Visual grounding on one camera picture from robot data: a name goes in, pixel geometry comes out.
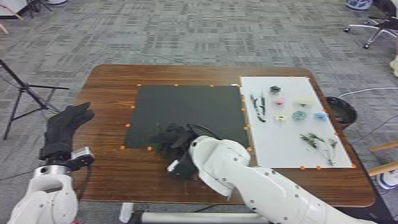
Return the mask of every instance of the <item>black mat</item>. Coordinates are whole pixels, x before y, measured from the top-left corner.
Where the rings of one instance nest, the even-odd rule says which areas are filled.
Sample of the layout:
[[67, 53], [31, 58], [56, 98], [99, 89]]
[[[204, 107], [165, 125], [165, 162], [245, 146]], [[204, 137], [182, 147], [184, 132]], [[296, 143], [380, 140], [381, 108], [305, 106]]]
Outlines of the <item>black mat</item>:
[[143, 148], [149, 137], [170, 123], [204, 126], [246, 147], [239, 89], [232, 86], [142, 86], [134, 99], [126, 148]]

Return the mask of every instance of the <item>table leg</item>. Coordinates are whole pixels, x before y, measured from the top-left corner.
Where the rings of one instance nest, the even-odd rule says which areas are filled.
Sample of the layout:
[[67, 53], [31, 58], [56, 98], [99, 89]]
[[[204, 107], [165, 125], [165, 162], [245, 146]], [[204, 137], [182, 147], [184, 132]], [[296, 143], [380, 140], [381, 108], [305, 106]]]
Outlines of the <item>table leg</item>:
[[3, 27], [3, 24], [0, 24], [0, 30], [3, 31], [5, 34], [8, 34], [8, 31], [6, 31], [5, 27]]
[[127, 220], [131, 218], [131, 213], [133, 213], [133, 203], [124, 202], [120, 204], [120, 214], [118, 214], [118, 221], [122, 223], [127, 223]]

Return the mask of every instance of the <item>blue object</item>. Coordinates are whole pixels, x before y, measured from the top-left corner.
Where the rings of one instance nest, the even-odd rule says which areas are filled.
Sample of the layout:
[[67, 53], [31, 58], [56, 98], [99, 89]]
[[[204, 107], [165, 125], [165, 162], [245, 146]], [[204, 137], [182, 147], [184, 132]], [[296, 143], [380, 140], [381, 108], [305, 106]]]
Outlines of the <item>blue object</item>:
[[346, 0], [344, 5], [355, 11], [364, 11], [373, 4], [373, 0]]
[[321, 121], [326, 120], [326, 114], [325, 113], [314, 113], [314, 118]]
[[301, 121], [307, 118], [307, 114], [301, 111], [296, 111], [291, 115], [294, 121]]

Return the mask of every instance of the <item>glove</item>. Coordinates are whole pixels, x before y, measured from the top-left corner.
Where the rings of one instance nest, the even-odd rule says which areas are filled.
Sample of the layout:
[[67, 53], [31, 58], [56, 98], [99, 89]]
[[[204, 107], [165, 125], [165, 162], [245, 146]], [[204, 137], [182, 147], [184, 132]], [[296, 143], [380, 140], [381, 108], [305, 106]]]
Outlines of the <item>glove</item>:
[[67, 106], [65, 110], [47, 119], [40, 160], [65, 161], [70, 158], [74, 131], [94, 117], [88, 107], [88, 102], [78, 106]]
[[166, 126], [165, 131], [149, 138], [149, 142], [156, 144], [154, 150], [163, 159], [170, 161], [181, 159], [190, 148], [190, 142], [197, 137], [197, 134], [184, 130], [182, 126], [174, 123]]

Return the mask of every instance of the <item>chair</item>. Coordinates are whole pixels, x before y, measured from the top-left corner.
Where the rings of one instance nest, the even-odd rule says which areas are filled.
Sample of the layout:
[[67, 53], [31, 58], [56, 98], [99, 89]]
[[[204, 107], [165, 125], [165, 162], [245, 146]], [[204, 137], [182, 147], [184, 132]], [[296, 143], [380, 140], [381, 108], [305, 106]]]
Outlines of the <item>chair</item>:
[[[385, 150], [389, 148], [394, 148], [398, 147], [398, 141], [394, 142], [389, 142], [374, 147], [369, 148], [369, 151], [376, 152], [380, 150]], [[398, 161], [396, 162], [390, 162], [389, 164], [371, 168], [367, 170], [367, 173], [369, 173], [369, 176], [376, 176], [378, 174], [389, 172], [390, 170], [398, 170]]]
[[[17, 13], [12, 11], [12, 9], [3, 5], [1, 2], [0, 2], [0, 7], [10, 12], [10, 14], [15, 16], [15, 18], [17, 18], [19, 20], [22, 20], [21, 16], [19, 16]], [[5, 29], [1, 23], [0, 23], [0, 29], [1, 29], [3, 33], [8, 34], [8, 31], [6, 31], [6, 29]]]
[[349, 32], [353, 27], [374, 29], [376, 32], [367, 39], [362, 48], [369, 48], [369, 44], [374, 42], [381, 33], [389, 34], [394, 38], [398, 37], [398, 18], [396, 18], [396, 5], [398, 0], [378, 0], [374, 2], [376, 8], [380, 9], [381, 13], [385, 14], [385, 18], [369, 17], [367, 21], [362, 24], [349, 24], [344, 27], [344, 32]]
[[373, 36], [367, 39], [365, 44], [362, 45], [364, 49], [369, 49], [369, 44], [374, 42], [381, 33], [387, 33], [394, 38], [398, 37], [398, 19], [389, 17], [387, 19], [369, 17], [369, 20], [364, 24], [349, 24], [344, 27], [344, 32], [349, 32], [351, 27], [371, 28], [376, 30]]

